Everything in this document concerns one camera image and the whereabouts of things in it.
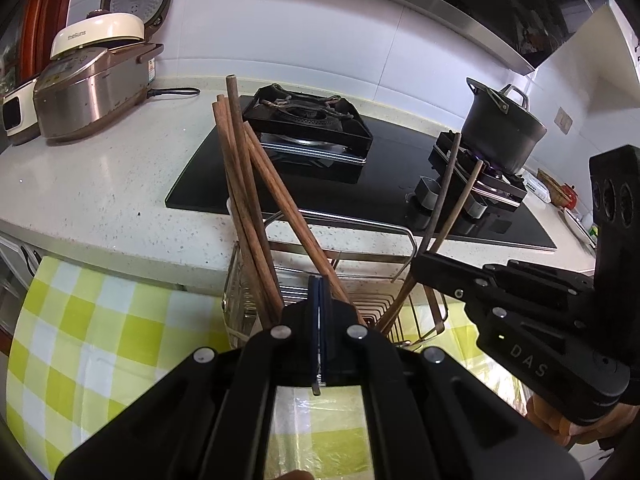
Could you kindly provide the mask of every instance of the silver screw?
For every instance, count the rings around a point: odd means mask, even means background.
[[[276,325],[271,329],[271,337],[274,339],[286,339],[291,335],[291,329],[287,325]]]
[[[213,361],[216,353],[211,348],[198,348],[193,353],[193,359],[197,363],[204,364]]]
[[[351,325],[347,329],[347,335],[352,339],[363,339],[369,331],[362,325]]]
[[[437,346],[430,346],[422,352],[422,355],[430,363],[439,364],[444,361],[444,352]]]

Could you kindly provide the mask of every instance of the checkered tablecloth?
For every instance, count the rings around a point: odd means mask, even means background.
[[[7,422],[48,477],[201,346],[229,348],[219,300],[43,259],[7,374]]]
[[[430,311],[417,305],[422,332]],[[404,336],[417,334],[402,311]],[[516,409],[519,381],[482,354],[449,300],[448,330],[430,340]],[[9,359],[7,418],[29,457],[52,478],[62,458],[200,346],[228,349],[216,298],[108,276],[44,258],[18,320]],[[279,388],[265,478],[294,468],[316,479],[373,479],[360,389]]]

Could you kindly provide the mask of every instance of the power cord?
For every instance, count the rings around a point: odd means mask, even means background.
[[[200,89],[191,86],[185,86],[182,88],[152,88],[146,93],[146,98],[157,97],[159,95],[191,95],[196,96],[200,94]]]

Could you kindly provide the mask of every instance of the countertop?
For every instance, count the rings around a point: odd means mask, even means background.
[[[264,85],[239,82],[245,94]],[[218,294],[236,239],[231,219],[168,209],[164,199],[214,126],[210,104],[223,91],[224,79],[159,80],[155,86],[197,86],[202,93],[196,98],[152,99],[100,134],[77,142],[56,146],[39,137],[1,153],[0,232],[90,266]],[[363,115],[432,136],[444,128],[394,108],[347,98]],[[475,266],[515,258],[593,270],[593,255],[553,206],[532,195],[525,204],[557,251],[448,240],[440,253]],[[397,235],[321,226],[313,226],[313,231],[325,248],[397,254],[410,250],[409,242]],[[269,232],[277,239],[293,240],[283,224],[274,224]]]

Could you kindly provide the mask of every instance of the light switch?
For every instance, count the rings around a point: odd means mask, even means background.
[[[556,120],[554,122],[565,135],[569,133],[571,125],[574,124],[574,120],[569,117],[569,114],[562,110],[562,108],[558,108],[558,114],[556,115]]]

